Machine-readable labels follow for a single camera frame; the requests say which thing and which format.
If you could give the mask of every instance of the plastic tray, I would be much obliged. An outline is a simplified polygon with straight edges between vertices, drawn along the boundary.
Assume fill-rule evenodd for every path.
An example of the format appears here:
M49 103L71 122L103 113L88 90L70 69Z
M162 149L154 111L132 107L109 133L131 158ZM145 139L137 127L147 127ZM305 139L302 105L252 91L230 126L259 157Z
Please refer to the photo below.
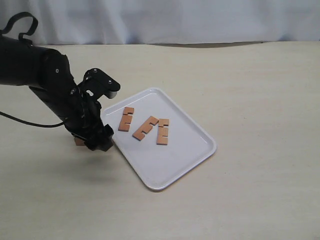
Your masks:
M118 131L124 107L134 108L129 132ZM142 141L132 136L150 116L169 119L168 145L157 145L158 125ZM159 88L146 89L108 107L101 119L113 128L114 143L142 182L154 191L163 190L217 149L215 140Z

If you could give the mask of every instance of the black cable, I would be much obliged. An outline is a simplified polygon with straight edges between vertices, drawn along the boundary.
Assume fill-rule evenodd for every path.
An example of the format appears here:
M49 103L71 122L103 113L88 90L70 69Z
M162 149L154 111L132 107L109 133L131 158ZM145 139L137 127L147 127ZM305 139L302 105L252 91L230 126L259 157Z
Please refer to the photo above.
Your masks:
M19 123L22 123L22 124L26 124L26 125L30 125L30 126L34 126L34 127L39 127L39 128L56 128L56 127L60 127L62 126L63 124L66 123L66 121L63 121L63 122L60 122L58 124L54 124L54 125L42 125L42 124L37 124L37 123L33 123L33 122L29 122L29 121L24 121L24 120L21 120L19 118L16 118L14 116L11 116L9 114L6 114L2 111L0 111L0 115L3 116L3 117L6 117L8 119L11 119L11 120L14 120L14 121L17 121Z

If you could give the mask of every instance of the black robotic arm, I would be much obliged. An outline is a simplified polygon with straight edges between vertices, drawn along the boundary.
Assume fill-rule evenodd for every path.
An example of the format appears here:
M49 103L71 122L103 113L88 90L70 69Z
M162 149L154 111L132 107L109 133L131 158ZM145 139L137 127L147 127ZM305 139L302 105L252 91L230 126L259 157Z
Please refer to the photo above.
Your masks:
M31 28L18 39L3 36L19 19L32 17ZM38 26L28 12L14 15L0 30L0 85L28 86L63 121L65 128L84 141L91 150L107 151L112 144L113 129L103 125L98 99L112 99L120 85L98 68L88 70L76 85L66 55L46 47L33 46L24 38Z

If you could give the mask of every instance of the table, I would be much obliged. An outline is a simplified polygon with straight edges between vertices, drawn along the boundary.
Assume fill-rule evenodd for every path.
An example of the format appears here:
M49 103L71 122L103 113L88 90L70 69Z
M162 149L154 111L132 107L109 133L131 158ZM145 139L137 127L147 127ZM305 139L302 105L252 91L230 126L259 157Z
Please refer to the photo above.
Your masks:
M152 192L116 147L1 117L1 240L320 239L320 42L47 47L68 56L76 83L97 67L121 84L103 109L161 88L218 148ZM59 122L27 87L3 85L0 100Z

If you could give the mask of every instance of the white curtain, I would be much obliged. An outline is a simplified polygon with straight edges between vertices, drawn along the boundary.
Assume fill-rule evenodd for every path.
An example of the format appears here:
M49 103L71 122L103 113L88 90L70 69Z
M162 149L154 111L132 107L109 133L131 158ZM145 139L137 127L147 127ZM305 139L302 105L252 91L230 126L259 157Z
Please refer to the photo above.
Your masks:
M0 29L24 11L39 20L39 45L320 39L320 0L0 0Z

